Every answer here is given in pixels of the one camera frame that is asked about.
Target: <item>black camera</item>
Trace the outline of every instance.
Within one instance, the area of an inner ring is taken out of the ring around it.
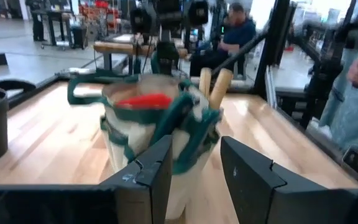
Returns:
[[[200,26],[208,22],[208,2],[159,0],[133,9],[130,15],[133,33],[153,33],[160,26],[164,30],[180,29],[182,23]]]

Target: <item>tool bag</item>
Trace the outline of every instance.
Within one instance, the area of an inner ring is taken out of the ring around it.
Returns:
[[[132,162],[162,136],[172,134],[173,177],[166,219],[179,218],[219,140],[215,125],[221,119],[221,112],[211,109],[208,99],[189,80],[165,75],[142,75],[139,81],[112,83],[104,86],[99,96],[74,95],[78,84],[99,83],[100,78],[107,79],[100,74],[72,79],[68,84],[68,102],[104,105],[106,113],[100,118],[100,127],[114,172]],[[173,99],[169,108],[134,109],[115,104],[151,93],[163,93]]]

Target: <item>tool handle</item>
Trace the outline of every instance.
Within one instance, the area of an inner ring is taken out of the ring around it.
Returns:
[[[119,43],[110,43],[110,42],[100,42],[97,41],[94,43],[93,48],[99,53],[110,53],[110,54],[128,54],[135,55],[136,47],[133,44],[119,44]],[[139,47],[139,55],[150,57],[154,51],[155,46],[143,45]],[[180,58],[187,57],[187,49],[177,49]]]
[[[211,77],[212,77],[212,70],[210,68],[201,69],[200,84],[198,86],[198,89],[204,94],[204,96],[207,99],[209,98],[209,88],[211,86]]]
[[[230,87],[232,79],[233,73],[228,69],[222,68],[212,90],[211,96],[209,97],[209,106],[212,109],[219,109],[223,97],[226,94],[227,89]]]

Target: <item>green trim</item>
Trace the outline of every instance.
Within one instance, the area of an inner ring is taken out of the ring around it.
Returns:
[[[128,145],[128,136],[120,133],[116,128],[111,126],[105,116],[100,117],[100,128],[102,129],[102,131],[107,132],[109,136],[109,141],[111,141],[117,146],[124,147],[124,156],[128,159],[128,163],[136,159],[134,150]]]
[[[179,87],[181,90],[185,90],[191,86],[195,86],[191,80],[182,80],[180,83],[179,83]]]
[[[219,118],[220,112],[218,110],[204,110],[203,120],[200,123],[195,121],[193,114],[189,114],[181,127],[190,134],[190,139],[177,159],[177,164],[180,165],[175,167],[175,173],[187,172],[196,164],[200,155],[210,149],[213,142],[206,141],[212,140],[212,136],[209,136],[209,134],[211,130],[214,130]]]
[[[67,85],[67,101],[71,105],[89,105],[92,103],[103,103],[106,105],[106,100],[101,99],[101,95],[89,96],[75,96],[74,90],[81,83],[98,83],[98,80],[103,80],[110,83],[125,82],[136,83],[139,80],[138,75],[120,75],[115,71],[96,69],[95,73],[87,75],[78,75],[76,78],[70,80]]]
[[[210,152],[213,146],[219,141],[219,136],[215,130],[208,133],[204,141],[197,147],[197,150],[193,154],[193,157],[188,158],[185,161],[175,160],[173,161],[172,175],[180,175],[188,172],[198,161],[198,159],[207,152]]]
[[[109,105],[114,110],[116,117],[123,121],[133,121],[139,124],[155,124],[164,114],[164,110],[132,110]]]
[[[193,95],[188,92],[182,92],[181,95],[171,103],[170,107],[163,112],[162,116],[159,117],[149,146],[154,145],[165,135],[171,134],[172,131],[180,125],[179,122],[183,120],[183,117],[191,111],[193,105]]]

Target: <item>wooden board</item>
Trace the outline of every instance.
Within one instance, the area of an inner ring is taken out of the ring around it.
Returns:
[[[139,44],[143,44],[143,35],[137,34],[135,36],[135,38],[137,39]],[[157,36],[152,36],[152,44],[156,44],[158,41],[158,37]],[[132,40],[134,39],[134,35],[133,34],[122,34],[116,38],[113,38],[116,42],[123,42],[123,43],[131,43]],[[183,48],[185,47],[183,41],[180,38],[171,38],[171,40],[175,43],[175,46],[178,48]]]
[[[154,51],[154,45],[142,45],[138,50],[139,55],[143,55],[146,57],[150,57]],[[93,48],[95,51],[99,53],[109,53],[109,54],[128,54],[135,55],[136,47],[133,44],[120,44],[120,43],[110,43],[110,42],[101,42],[96,41],[93,44]],[[177,48],[178,54],[180,58],[187,57],[187,49]]]
[[[99,91],[85,86],[79,91]],[[9,112],[9,151],[0,158],[0,184],[97,184],[112,173],[99,132],[103,106],[70,106],[58,83]],[[233,136],[280,165],[328,188],[358,187],[330,158],[263,100],[227,95],[222,135]],[[219,144],[180,220],[238,223],[227,190]]]

